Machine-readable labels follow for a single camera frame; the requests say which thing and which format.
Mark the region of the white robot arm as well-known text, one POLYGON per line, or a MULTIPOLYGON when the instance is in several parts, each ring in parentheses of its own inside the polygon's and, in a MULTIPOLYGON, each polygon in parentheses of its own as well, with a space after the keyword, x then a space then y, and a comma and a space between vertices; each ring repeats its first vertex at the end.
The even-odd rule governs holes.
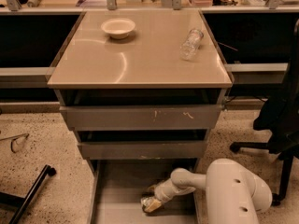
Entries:
POLYGON ((201 189, 206 193, 208 224, 260 224, 257 214, 267 211, 273 201, 269 186, 236 161, 217 159, 205 174, 183 168, 149 188, 141 199, 142 209, 151 214, 176 196, 201 189))

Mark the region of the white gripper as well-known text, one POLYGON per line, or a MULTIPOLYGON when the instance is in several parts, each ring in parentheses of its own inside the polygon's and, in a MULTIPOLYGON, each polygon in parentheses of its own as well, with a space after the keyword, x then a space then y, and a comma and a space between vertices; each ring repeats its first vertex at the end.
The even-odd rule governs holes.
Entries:
POLYGON ((170 179, 167 179, 163 182, 152 184, 147 187, 145 189, 145 194, 154 195, 155 197, 153 197, 153 201, 150 207, 142 207, 142 210, 145 213, 152 213, 155 210, 159 209, 163 205, 163 203, 171 201, 178 194, 178 188, 170 179))

